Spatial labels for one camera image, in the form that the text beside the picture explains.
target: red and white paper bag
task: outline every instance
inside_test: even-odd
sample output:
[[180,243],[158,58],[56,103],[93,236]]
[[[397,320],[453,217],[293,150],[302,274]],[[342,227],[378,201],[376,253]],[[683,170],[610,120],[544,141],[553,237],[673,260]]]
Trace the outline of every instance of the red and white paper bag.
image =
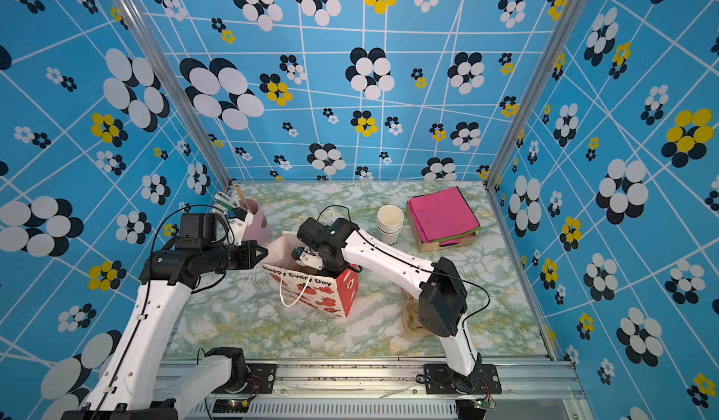
[[305,284],[309,284],[300,301],[335,317],[347,317],[359,288],[357,272],[347,269],[336,279],[308,274],[315,269],[301,266],[292,259],[292,251],[297,247],[305,247],[305,244],[295,233],[283,232],[267,245],[267,257],[260,261],[275,281],[282,281],[282,290],[291,295],[291,300],[285,295],[285,302],[294,301]]

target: pink pen holder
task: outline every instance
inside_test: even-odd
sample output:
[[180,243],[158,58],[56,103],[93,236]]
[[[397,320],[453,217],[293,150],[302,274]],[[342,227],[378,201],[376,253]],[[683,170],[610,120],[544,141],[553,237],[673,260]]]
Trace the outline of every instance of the pink pen holder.
[[265,212],[263,211],[260,204],[256,200],[247,199],[249,209],[255,215],[252,223],[249,224],[245,230],[243,240],[256,240],[257,245],[266,245],[270,242],[270,227],[267,226],[267,218],[265,218]]

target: blue wall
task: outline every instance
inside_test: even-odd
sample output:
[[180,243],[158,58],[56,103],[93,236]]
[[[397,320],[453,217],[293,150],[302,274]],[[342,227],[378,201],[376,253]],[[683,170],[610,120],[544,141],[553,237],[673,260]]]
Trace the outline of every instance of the blue wall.
[[[152,79],[112,5],[0,0],[3,417],[78,406],[124,329],[152,235],[173,234],[159,222],[207,200],[188,187],[188,165],[205,160],[173,105],[131,78],[103,90],[108,63],[127,70],[128,58]],[[123,112],[109,100],[121,106],[130,87],[138,100]]]
[[[140,2],[209,140],[247,180],[477,179],[516,110],[500,103],[521,103],[562,10],[559,0]],[[190,75],[219,75],[224,60],[247,84]],[[351,83],[357,72],[367,89],[361,76]]]
[[719,418],[716,1],[589,0],[495,188],[600,420]]

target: stack of paper cups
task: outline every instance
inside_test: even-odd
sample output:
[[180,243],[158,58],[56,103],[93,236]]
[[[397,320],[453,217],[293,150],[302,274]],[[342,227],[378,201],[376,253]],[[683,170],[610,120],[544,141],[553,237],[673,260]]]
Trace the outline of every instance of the stack of paper cups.
[[394,205],[385,205],[377,211],[377,228],[380,240],[387,245],[394,245],[402,230],[404,212]]

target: black mounting plate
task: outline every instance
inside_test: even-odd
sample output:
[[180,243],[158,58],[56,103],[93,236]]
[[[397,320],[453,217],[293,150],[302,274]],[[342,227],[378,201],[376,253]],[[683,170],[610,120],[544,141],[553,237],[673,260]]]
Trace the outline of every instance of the black mounting plate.
[[[274,375],[275,375],[275,373],[277,373],[277,365],[276,364],[251,364],[251,363],[248,363],[247,367],[249,367],[249,374],[247,376],[248,379],[249,379],[249,375],[257,375],[263,381],[262,385],[260,386],[259,393],[272,393],[272,390],[274,387]],[[253,389],[253,386],[251,383],[249,383],[238,393],[227,393],[222,389],[215,389],[212,393],[217,393],[219,395],[234,396],[234,397],[238,398],[238,395],[240,395],[240,394],[252,393],[252,389]]]
[[[449,378],[448,368],[445,364],[425,364],[424,374],[430,379],[425,384],[427,395],[461,393],[452,385]],[[502,383],[497,375],[497,368],[491,364],[480,364],[480,378],[483,379],[489,388],[490,393],[502,393]],[[472,391],[472,394],[485,395],[487,390],[480,385]]]

